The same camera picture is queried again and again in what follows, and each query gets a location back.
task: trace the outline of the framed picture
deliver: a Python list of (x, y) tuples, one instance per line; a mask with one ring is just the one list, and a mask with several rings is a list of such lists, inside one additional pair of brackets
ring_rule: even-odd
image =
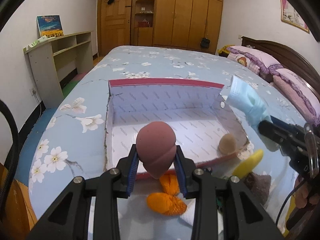
[(281, 0), (281, 21), (310, 33), (306, 23), (287, 0)]
[(59, 37), (63, 35), (59, 15), (37, 16), (40, 37)]

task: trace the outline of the orange toy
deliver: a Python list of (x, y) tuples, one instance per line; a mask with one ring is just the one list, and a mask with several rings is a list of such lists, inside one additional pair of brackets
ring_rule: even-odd
[(165, 193), (152, 193), (147, 197), (148, 207), (154, 211), (167, 216), (182, 215), (187, 205), (178, 197), (179, 184), (177, 177), (165, 174), (159, 179)]

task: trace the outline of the pink makeup sponge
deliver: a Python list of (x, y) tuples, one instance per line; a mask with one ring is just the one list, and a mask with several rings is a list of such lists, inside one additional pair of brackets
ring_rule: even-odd
[(136, 148), (146, 171), (159, 179), (171, 166), (177, 147), (176, 135), (165, 122), (151, 122), (141, 128)]

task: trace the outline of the purple ruffle trim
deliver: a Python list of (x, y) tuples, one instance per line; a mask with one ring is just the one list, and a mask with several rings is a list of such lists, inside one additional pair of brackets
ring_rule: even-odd
[(302, 98), (302, 100), (304, 101), (304, 104), (306, 105), (306, 107), (308, 108), (308, 110), (310, 111), (310, 113), (314, 116), (314, 122), (315, 125), (320, 124), (320, 116), (319, 118), (317, 118), (316, 116), (316, 111), (313, 108), (313, 106), (311, 105), (310, 101), (308, 98), (305, 97), (305, 95), (301, 92), (301, 90), (296, 86), (296, 84), (294, 84), (290, 79), (286, 78), (284, 75), (280, 74), (278, 71), (274, 72), (274, 75), (281, 77), (281, 79), (285, 82), (287, 82), (294, 91), (297, 92), (298, 96)]
[(256, 65), (260, 68), (260, 70), (265, 74), (275, 75), (275, 72), (276, 72), (275, 70), (277, 70), (279, 68), (283, 68), (283, 66), (281, 64), (275, 64), (275, 65), (271, 65), (269, 67), (266, 67), (261, 60), (259, 60), (256, 56), (254, 56), (248, 52), (243, 52), (241, 50), (234, 49), (232, 47), (228, 47), (227, 50), (229, 50), (233, 54), (242, 54), (242, 55), (246, 56), (247, 58), (249, 58), (250, 60), (254, 61), (256, 63)]

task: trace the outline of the wooden headboard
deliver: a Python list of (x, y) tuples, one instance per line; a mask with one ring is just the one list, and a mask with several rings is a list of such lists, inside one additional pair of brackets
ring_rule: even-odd
[(306, 81), (306, 85), (320, 101), (320, 75), (314, 67), (298, 52), (274, 41), (257, 41), (248, 37), (242, 37), (242, 46), (250, 45), (254, 49), (261, 50), (276, 60), (284, 68), (290, 69)]

